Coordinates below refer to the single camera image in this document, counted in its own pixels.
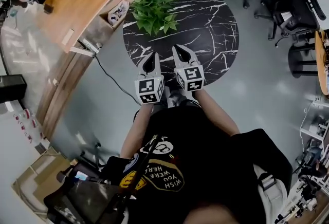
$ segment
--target black marble tabletop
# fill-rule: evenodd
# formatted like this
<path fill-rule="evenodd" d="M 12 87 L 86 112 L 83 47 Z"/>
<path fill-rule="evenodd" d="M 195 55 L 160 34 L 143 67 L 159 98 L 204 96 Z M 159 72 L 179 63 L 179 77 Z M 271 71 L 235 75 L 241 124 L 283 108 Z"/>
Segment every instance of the black marble tabletop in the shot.
<path fill-rule="evenodd" d="M 239 46 L 235 18 L 223 0 L 178 0 L 170 12 L 177 14 L 177 31 L 169 29 L 158 36 L 138 30 L 129 9 L 123 25 L 124 43 L 129 57 L 137 66 L 149 53 L 159 53 L 166 86 L 176 86 L 172 47 L 175 44 L 192 49 L 204 67 L 205 84 L 223 76 L 232 65 Z"/>

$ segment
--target green leaves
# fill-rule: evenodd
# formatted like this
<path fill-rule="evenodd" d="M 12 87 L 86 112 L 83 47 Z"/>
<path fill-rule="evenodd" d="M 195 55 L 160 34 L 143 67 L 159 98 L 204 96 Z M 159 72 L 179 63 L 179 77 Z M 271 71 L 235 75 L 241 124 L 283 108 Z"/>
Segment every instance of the green leaves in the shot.
<path fill-rule="evenodd" d="M 177 0 L 135 0 L 131 6 L 138 29 L 145 29 L 150 35 L 157 35 L 161 27 L 165 34 L 169 29 L 177 30 L 176 15 L 168 12 L 173 1 Z"/>

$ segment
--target black cable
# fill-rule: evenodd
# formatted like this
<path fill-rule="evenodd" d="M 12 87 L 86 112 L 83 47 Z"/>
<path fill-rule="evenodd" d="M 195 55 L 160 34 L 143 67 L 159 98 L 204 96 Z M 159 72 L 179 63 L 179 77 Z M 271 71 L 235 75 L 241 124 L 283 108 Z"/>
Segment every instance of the black cable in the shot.
<path fill-rule="evenodd" d="M 103 70 L 103 72 L 115 82 L 115 84 L 120 88 L 120 90 L 122 90 L 126 95 L 130 96 L 131 98 L 133 98 L 134 101 L 135 101 L 138 105 L 141 105 L 141 104 L 135 99 L 134 96 L 132 96 L 132 95 L 131 95 L 129 92 L 127 92 L 125 89 L 123 89 L 123 88 L 117 83 L 117 81 L 116 81 L 111 75 L 109 75 L 109 74 L 106 72 L 106 70 L 103 68 L 102 64 L 100 63 L 99 59 L 97 58 L 96 54 L 95 54 L 95 59 L 97 60 L 99 66 L 101 67 L 101 69 Z"/>
<path fill-rule="evenodd" d="M 290 37 L 290 36 L 284 36 L 284 37 L 280 38 L 280 39 L 276 42 L 275 47 L 278 48 L 278 44 L 279 44 L 279 42 L 282 41 L 283 39 L 288 38 L 288 37 Z"/>

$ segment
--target sticker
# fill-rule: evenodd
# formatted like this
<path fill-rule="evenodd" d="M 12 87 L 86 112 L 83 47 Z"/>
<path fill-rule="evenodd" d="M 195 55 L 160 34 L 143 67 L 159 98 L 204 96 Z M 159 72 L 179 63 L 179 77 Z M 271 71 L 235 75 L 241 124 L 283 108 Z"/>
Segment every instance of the sticker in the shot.
<path fill-rule="evenodd" d="M 200 79 L 202 78 L 200 70 L 198 67 L 185 68 L 184 69 L 186 78 L 188 80 Z"/>
<path fill-rule="evenodd" d="M 158 101 L 156 99 L 155 94 L 143 95 L 143 96 L 140 96 L 140 99 L 143 103 L 154 103 L 154 102 Z"/>
<path fill-rule="evenodd" d="M 146 146 L 142 147 L 140 151 L 142 153 L 148 154 L 149 150 L 152 146 L 153 141 L 155 140 L 156 136 L 153 136 L 152 140 L 146 144 Z M 173 149 L 174 146 L 171 142 L 165 141 L 168 139 L 166 136 L 161 136 L 161 141 L 158 142 L 156 145 L 155 149 L 153 150 L 153 153 L 156 155 L 164 155 L 170 153 Z"/>
<path fill-rule="evenodd" d="M 136 174 L 136 171 L 131 171 L 128 175 L 126 175 L 120 182 L 120 187 L 123 189 L 126 189 L 129 184 L 132 182 L 134 176 Z M 138 182 L 137 186 L 135 187 L 136 190 L 140 190 L 146 186 L 146 181 L 144 178 L 141 178 L 140 181 Z"/>
<path fill-rule="evenodd" d="M 184 186 L 184 177 L 176 165 L 158 159 L 150 159 L 144 177 L 156 188 L 178 192 Z"/>
<path fill-rule="evenodd" d="M 141 80 L 139 82 L 139 93 L 154 91 L 154 80 Z"/>
<path fill-rule="evenodd" d="M 139 155 L 136 153 L 134 154 L 134 157 L 130 160 L 129 164 L 127 164 L 124 168 L 123 172 L 126 172 L 128 169 L 130 169 L 134 164 L 136 164 L 138 160 Z"/>
<path fill-rule="evenodd" d="M 162 92 L 163 92 L 163 84 L 162 84 L 162 81 L 160 81 L 160 85 L 159 85 L 159 88 L 158 88 L 159 99 L 161 99 Z"/>
<path fill-rule="evenodd" d="M 177 81 L 179 82 L 181 87 L 184 89 L 185 88 L 185 82 L 184 82 L 183 78 L 178 73 L 177 73 Z"/>
<path fill-rule="evenodd" d="M 202 88 L 202 82 L 203 82 L 203 80 L 195 81 L 195 82 L 189 82 L 187 84 L 187 91 L 200 90 Z"/>

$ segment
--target black speaker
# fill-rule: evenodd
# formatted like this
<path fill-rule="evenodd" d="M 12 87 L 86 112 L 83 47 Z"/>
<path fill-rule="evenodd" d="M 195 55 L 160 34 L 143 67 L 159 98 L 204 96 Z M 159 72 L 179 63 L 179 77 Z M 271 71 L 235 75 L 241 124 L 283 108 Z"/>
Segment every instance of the black speaker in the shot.
<path fill-rule="evenodd" d="M 27 84 L 22 75 L 0 76 L 0 103 L 24 98 Z"/>

